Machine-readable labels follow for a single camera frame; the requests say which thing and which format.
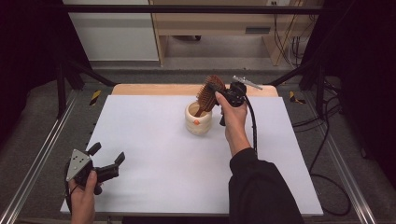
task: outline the white board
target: white board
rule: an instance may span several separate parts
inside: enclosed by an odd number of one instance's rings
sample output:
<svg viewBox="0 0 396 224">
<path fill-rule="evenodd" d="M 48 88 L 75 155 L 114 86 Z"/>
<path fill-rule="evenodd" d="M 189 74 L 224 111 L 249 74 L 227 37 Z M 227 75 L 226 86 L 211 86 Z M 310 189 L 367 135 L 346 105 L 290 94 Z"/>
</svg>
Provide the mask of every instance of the white board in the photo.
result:
<svg viewBox="0 0 396 224">
<path fill-rule="evenodd" d="M 112 164 L 123 151 L 120 176 L 103 185 L 96 212 L 123 215 L 227 215 L 230 149 L 213 109 L 211 130 L 202 136 L 185 127 L 184 109 L 194 96 L 110 95 L 88 147 L 100 142 L 95 167 Z M 304 216 L 322 215 L 280 97 L 249 97 L 256 115 L 258 155 L 273 162 Z M 247 136 L 252 143 L 250 114 Z M 68 212 L 64 203 L 62 212 Z"/>
</svg>

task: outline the wooden hairbrush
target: wooden hairbrush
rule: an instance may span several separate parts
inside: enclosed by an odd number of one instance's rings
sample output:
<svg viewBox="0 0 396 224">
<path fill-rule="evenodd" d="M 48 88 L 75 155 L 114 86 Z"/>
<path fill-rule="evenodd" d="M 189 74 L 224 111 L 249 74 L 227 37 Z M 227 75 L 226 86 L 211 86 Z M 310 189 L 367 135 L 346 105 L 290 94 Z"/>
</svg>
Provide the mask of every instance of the wooden hairbrush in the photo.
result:
<svg viewBox="0 0 396 224">
<path fill-rule="evenodd" d="M 204 111 L 210 112 L 215 105 L 218 105 L 215 91 L 225 90 L 225 85 L 219 77 L 215 75 L 207 77 L 205 84 L 197 94 L 199 109 L 194 116 L 199 118 Z"/>
</svg>

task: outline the ceramic mug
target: ceramic mug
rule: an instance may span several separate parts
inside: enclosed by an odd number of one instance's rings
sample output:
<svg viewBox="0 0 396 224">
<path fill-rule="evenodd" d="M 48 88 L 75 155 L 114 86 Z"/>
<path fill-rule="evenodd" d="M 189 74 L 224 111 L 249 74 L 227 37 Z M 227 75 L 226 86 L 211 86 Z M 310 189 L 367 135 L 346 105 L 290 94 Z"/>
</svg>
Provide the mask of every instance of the ceramic mug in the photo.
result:
<svg viewBox="0 0 396 224">
<path fill-rule="evenodd" d="M 200 117 L 195 117 L 199 109 L 198 102 L 192 102 L 186 106 L 185 119 L 186 127 L 190 133 L 204 134 L 212 127 L 212 111 L 202 112 Z"/>
</svg>

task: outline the hand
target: hand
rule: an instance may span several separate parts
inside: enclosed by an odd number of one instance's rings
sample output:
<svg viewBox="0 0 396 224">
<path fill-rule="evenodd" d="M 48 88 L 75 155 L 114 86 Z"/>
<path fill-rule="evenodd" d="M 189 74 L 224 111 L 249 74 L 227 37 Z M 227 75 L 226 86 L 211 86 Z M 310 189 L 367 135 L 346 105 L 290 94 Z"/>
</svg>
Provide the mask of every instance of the hand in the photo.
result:
<svg viewBox="0 0 396 224">
<path fill-rule="evenodd" d="M 225 137 L 230 146 L 231 155 L 234 156 L 239 151 L 251 147 L 245 131 L 247 104 L 232 107 L 221 93 L 216 91 L 215 94 L 225 119 Z"/>
<path fill-rule="evenodd" d="M 93 191 L 96 187 L 97 173 L 91 171 L 85 189 L 81 189 L 74 179 L 69 181 L 72 197 L 72 224 L 92 224 L 95 218 L 95 200 Z"/>
</svg>

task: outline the white surface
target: white surface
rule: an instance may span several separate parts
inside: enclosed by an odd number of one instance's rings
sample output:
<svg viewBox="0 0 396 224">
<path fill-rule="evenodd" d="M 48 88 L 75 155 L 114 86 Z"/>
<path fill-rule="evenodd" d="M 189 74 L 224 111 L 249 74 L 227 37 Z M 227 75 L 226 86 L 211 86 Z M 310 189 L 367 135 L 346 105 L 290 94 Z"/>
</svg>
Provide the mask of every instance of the white surface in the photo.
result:
<svg viewBox="0 0 396 224">
<path fill-rule="evenodd" d="M 88 144 L 100 142 L 94 166 L 125 152 L 120 176 L 105 182 L 96 211 L 117 214 L 228 214 L 231 154 L 219 125 L 205 135 L 187 131 L 184 109 L 194 96 L 110 95 Z M 259 159 L 273 162 L 303 215 L 322 215 L 282 98 L 249 97 L 258 127 Z M 252 143 L 250 115 L 247 136 Z M 68 212 L 63 205 L 62 212 Z"/>
<path fill-rule="evenodd" d="M 72 5 L 147 5 L 147 0 L 64 0 Z M 90 61 L 158 61 L 149 13 L 69 13 Z"/>
</svg>

